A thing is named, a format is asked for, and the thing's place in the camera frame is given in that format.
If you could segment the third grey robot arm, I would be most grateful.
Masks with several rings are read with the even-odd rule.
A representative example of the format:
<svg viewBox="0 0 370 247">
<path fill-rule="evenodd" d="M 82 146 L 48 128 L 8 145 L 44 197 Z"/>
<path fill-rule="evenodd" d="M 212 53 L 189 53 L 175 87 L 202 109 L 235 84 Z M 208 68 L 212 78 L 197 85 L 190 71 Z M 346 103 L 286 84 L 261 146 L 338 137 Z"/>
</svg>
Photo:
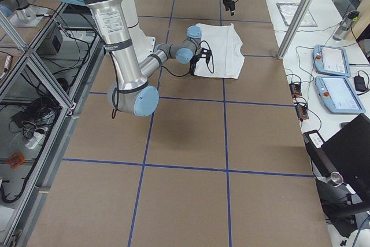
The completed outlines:
<svg viewBox="0 0 370 247">
<path fill-rule="evenodd" d="M 15 27 L 36 27 L 49 8 L 33 7 L 28 0 L 1 0 L 1 12 L 12 16 L 10 22 Z"/>
</svg>

